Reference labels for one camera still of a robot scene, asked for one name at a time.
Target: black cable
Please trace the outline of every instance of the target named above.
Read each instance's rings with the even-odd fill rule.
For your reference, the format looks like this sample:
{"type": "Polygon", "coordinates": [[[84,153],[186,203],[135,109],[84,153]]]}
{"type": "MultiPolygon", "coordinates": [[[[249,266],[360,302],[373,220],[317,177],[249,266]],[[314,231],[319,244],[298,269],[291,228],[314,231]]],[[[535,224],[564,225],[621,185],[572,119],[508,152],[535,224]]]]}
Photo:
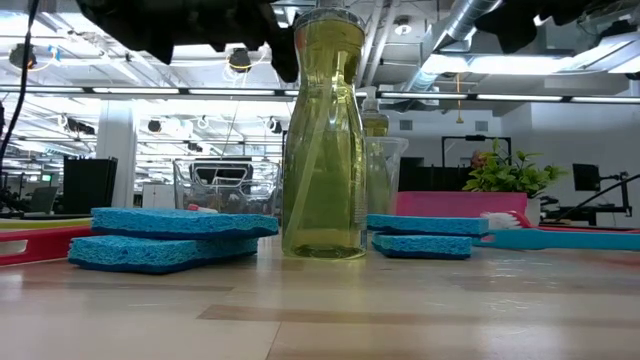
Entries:
{"type": "Polygon", "coordinates": [[[613,185],[609,186],[608,188],[606,188],[606,189],[604,189],[604,190],[600,191],[599,193],[596,193],[595,195],[593,195],[592,197],[588,198],[587,200],[585,200],[585,201],[581,202],[580,204],[578,204],[578,205],[576,205],[576,206],[572,207],[571,209],[567,210],[564,214],[562,214],[562,215],[558,216],[558,218],[557,218],[557,219],[556,219],[556,221],[554,221],[554,222],[555,222],[555,223],[559,223],[559,222],[560,222],[560,220],[564,219],[567,215],[571,214],[572,212],[574,212],[574,211],[576,211],[576,210],[580,209],[581,207],[585,206],[585,205],[586,205],[587,203],[589,203],[591,200],[593,200],[593,199],[595,199],[595,198],[597,198],[597,197],[600,197],[600,196],[602,196],[603,194],[608,193],[609,191],[611,191],[611,190],[613,190],[613,189],[617,188],[617,187],[618,187],[618,186],[620,186],[620,185],[624,185],[624,184],[626,184],[626,183],[628,183],[628,182],[630,182],[630,181],[633,181],[633,180],[635,180],[635,179],[638,179],[638,178],[640,178],[640,174],[633,175],[633,176],[632,176],[632,177],[630,177],[630,178],[626,178],[626,179],[624,179],[624,180],[622,180],[622,181],[619,181],[619,182],[617,182],[617,183],[615,183],[615,184],[613,184],[613,185]]]}
{"type": "Polygon", "coordinates": [[[36,18],[36,12],[38,10],[39,3],[40,3],[40,0],[31,0],[31,4],[29,6],[27,33],[24,36],[24,53],[22,55],[22,73],[20,74],[20,95],[18,96],[18,102],[16,103],[16,108],[13,111],[11,122],[9,123],[7,132],[4,135],[4,140],[2,141],[2,147],[0,147],[0,174],[2,174],[2,161],[4,159],[4,154],[7,152],[7,147],[9,146],[9,140],[11,139],[11,134],[13,133],[13,129],[16,127],[16,123],[18,122],[18,117],[20,116],[20,111],[22,110],[22,104],[24,103],[24,96],[27,92],[27,74],[29,72],[29,54],[31,53],[31,26],[33,26],[33,22],[36,18]]]}

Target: green plant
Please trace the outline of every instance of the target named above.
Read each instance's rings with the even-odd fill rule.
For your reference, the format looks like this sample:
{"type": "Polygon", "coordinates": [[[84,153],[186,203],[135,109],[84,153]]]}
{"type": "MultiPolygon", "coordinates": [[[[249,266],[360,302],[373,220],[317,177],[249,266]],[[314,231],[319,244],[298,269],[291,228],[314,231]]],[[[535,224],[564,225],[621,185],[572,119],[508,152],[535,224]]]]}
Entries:
{"type": "Polygon", "coordinates": [[[531,159],[541,155],[539,153],[525,154],[517,151],[516,158],[512,159],[500,148],[498,139],[493,140],[492,149],[492,152],[480,155],[485,160],[485,164],[469,174],[473,179],[467,181],[467,185],[462,190],[524,192],[532,199],[567,173],[558,166],[545,166],[544,169],[536,167],[531,159]]]}

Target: pillar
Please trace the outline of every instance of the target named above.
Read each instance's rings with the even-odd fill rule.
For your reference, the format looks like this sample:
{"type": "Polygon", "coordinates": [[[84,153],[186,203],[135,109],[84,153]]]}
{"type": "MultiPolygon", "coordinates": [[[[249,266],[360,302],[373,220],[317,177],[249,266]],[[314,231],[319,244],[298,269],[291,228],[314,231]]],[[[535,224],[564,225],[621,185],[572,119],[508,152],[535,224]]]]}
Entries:
{"type": "Polygon", "coordinates": [[[101,102],[96,158],[118,159],[113,207],[133,207],[139,123],[133,107],[132,101],[101,102]]]}

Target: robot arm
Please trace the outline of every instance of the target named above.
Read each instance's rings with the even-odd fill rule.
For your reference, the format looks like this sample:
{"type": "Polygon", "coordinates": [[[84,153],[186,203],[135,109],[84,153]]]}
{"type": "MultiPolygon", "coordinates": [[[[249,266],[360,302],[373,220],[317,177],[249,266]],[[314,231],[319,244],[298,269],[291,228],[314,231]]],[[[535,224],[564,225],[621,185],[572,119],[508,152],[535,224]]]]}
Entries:
{"type": "Polygon", "coordinates": [[[131,50],[146,50],[171,63],[175,45],[209,44],[224,51],[244,43],[256,51],[265,42],[282,80],[295,82],[298,62],[293,29],[280,28],[276,0],[76,0],[89,20],[131,50]]]}

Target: potted plant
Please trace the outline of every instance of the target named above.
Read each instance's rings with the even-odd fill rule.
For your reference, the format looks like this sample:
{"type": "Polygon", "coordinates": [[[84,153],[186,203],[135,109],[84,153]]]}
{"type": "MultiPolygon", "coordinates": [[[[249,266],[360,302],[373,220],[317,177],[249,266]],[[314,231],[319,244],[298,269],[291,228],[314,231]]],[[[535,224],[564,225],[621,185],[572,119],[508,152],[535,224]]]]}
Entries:
{"type": "Polygon", "coordinates": [[[545,166],[540,169],[531,161],[539,153],[526,154],[516,152],[512,158],[504,151],[498,142],[493,140],[492,152],[482,153],[480,156],[484,164],[473,170],[469,175],[473,178],[467,181],[463,190],[484,192],[523,192],[527,194],[527,219],[533,224],[540,223],[540,195],[549,185],[556,182],[566,171],[558,166],[545,166]]]}

